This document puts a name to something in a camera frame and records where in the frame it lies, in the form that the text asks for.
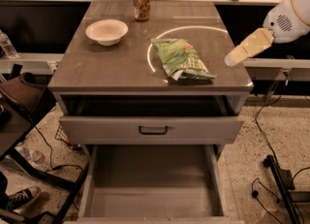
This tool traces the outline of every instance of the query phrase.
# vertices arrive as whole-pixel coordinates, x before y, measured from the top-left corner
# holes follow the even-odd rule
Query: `drawer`
[[[235,223],[211,145],[95,145],[78,223]]]
[[[243,121],[231,117],[63,116],[73,144],[230,144]]]
[[[218,96],[84,96],[60,123],[74,144],[229,144],[243,120]]]

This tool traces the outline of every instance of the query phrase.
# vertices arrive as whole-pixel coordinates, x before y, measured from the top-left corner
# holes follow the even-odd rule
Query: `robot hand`
[[[263,28],[250,34],[226,57],[225,62],[234,66],[253,57],[272,43],[288,43],[310,31],[310,6],[308,0],[284,0],[266,16]]]

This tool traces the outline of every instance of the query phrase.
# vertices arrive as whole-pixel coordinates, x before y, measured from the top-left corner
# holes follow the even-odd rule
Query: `snack bag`
[[[174,80],[212,80],[197,52],[184,39],[153,39],[152,45],[163,62],[167,75]]]

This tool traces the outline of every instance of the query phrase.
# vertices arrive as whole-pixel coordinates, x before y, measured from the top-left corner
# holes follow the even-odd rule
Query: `speckled floor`
[[[292,175],[298,170],[310,166],[310,98],[282,96],[275,104],[260,111],[258,122],[265,133],[270,145],[276,153],[282,169],[291,170]],[[263,165],[266,155],[272,154],[264,135],[260,132],[255,121],[256,115],[264,105],[262,96],[249,96],[240,116],[245,120],[244,125],[233,144],[226,145],[219,161],[219,172],[222,181],[228,214],[232,220],[243,220],[246,224],[260,223],[292,223],[283,203],[278,204],[276,197],[269,193],[256,180],[253,184],[259,192],[260,203],[252,198],[251,185],[258,178],[270,191],[280,197],[270,169]],[[48,143],[52,146],[52,164],[76,164],[84,166],[86,156],[80,151],[72,151],[54,137],[58,128],[58,117],[62,115],[59,108],[49,113],[38,125]],[[24,142],[31,149],[34,146],[46,155],[49,162],[50,149],[36,130],[33,130]],[[34,216],[48,210],[57,213],[67,196],[65,190],[51,187],[30,176],[0,164],[0,170],[7,176],[9,186],[7,193],[11,194],[24,187],[38,185],[42,188],[40,198],[30,207],[20,212]],[[58,172],[65,178],[76,178],[78,169],[67,167]],[[310,170],[301,172],[294,180],[296,190],[310,191]],[[75,200],[78,208],[80,195]],[[78,215],[76,207],[71,206],[66,220],[75,220]],[[300,223],[310,223],[310,204],[298,204]]]

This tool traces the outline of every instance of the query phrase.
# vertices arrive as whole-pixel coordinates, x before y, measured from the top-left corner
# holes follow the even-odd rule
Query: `white bowl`
[[[102,46],[113,46],[128,32],[128,26],[117,19],[104,19],[92,23],[86,29],[89,39]]]

